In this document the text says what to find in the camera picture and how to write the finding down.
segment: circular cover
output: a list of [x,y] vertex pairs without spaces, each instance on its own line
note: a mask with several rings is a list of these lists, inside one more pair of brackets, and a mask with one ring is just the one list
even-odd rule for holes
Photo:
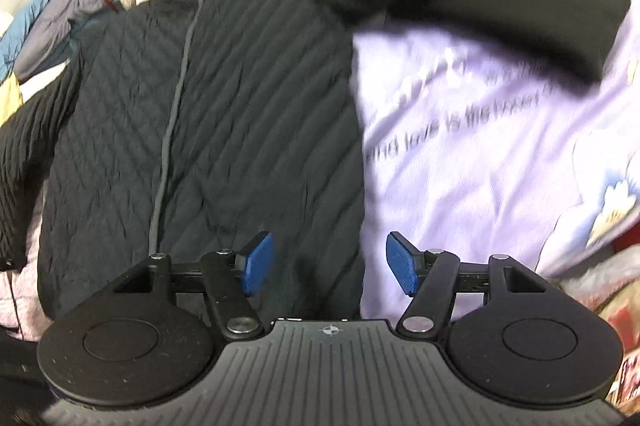
[[517,293],[455,323],[447,351],[479,388],[506,400],[560,405],[605,395],[622,360],[615,331],[564,297]]
[[181,392],[213,345],[196,316],[151,294],[107,294],[54,323],[38,363],[54,392],[104,408],[130,408]]

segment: crosshair logo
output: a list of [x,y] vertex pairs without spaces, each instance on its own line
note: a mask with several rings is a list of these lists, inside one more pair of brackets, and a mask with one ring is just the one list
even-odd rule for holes
[[336,327],[334,324],[331,324],[324,327],[324,329],[320,329],[320,332],[328,336],[335,336],[335,334],[337,334],[338,332],[342,332],[342,330]]

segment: blue gripper pad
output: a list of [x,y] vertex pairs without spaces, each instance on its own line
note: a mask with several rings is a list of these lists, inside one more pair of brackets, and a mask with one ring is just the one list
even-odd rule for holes
[[273,263],[273,234],[269,233],[246,259],[246,267],[242,275],[242,292],[251,297],[260,292],[271,264]]
[[411,253],[391,233],[386,237],[386,263],[407,296],[415,296],[420,288]]

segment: black jacket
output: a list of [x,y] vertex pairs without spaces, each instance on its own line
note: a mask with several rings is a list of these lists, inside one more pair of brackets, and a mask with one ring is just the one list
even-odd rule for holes
[[24,266],[26,186],[52,159],[49,316],[150,252],[194,261],[266,229],[277,257],[260,316],[353,317],[364,194],[350,27],[395,1],[151,0],[111,18],[0,128],[0,269]]

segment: pink garment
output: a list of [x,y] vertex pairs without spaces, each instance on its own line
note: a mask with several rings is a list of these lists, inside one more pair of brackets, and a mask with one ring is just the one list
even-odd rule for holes
[[6,272],[0,273],[0,326],[20,329],[21,332],[13,334],[14,337],[32,342],[40,340],[52,324],[45,316],[38,299],[38,251],[46,192],[47,181],[38,194],[27,232],[27,266],[20,273],[12,272],[11,286],[17,303],[17,316],[9,285],[10,275]]

